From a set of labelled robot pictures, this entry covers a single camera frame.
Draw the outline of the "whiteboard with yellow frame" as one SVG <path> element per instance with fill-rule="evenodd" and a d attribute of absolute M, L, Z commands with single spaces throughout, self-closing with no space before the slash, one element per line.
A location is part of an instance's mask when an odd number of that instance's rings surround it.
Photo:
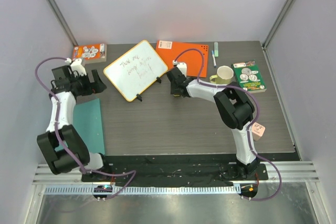
<path fill-rule="evenodd" d="M 121 95 L 132 102 L 168 71 L 168 66 L 143 40 L 104 68 L 103 73 Z"/>

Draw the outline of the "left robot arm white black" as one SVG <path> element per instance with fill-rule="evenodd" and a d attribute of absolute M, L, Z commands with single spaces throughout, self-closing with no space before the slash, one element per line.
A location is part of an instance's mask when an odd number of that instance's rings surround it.
<path fill-rule="evenodd" d="M 74 169 L 81 172 L 93 170 L 98 180 L 105 182 L 112 174 L 104 155 L 89 152 L 83 139 L 73 125 L 73 112 L 77 97 L 103 92 L 107 86 L 96 69 L 92 70 L 93 82 L 87 74 L 80 75 L 69 66 L 52 70 L 54 80 L 50 82 L 49 98 L 52 113 L 45 133 L 37 136 L 37 144 L 55 175 Z"/>

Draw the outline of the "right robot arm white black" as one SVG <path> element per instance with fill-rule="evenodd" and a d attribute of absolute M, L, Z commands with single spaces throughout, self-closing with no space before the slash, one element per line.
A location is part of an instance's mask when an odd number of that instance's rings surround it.
<path fill-rule="evenodd" d="M 248 98 L 247 91 L 233 82 L 218 85 L 186 77 L 177 66 L 166 75 L 171 84 L 172 95 L 200 98 L 215 103 L 222 121 L 231 129 L 234 137 L 239 177 L 250 179 L 254 176 L 260 160 L 250 131 L 255 107 Z"/>

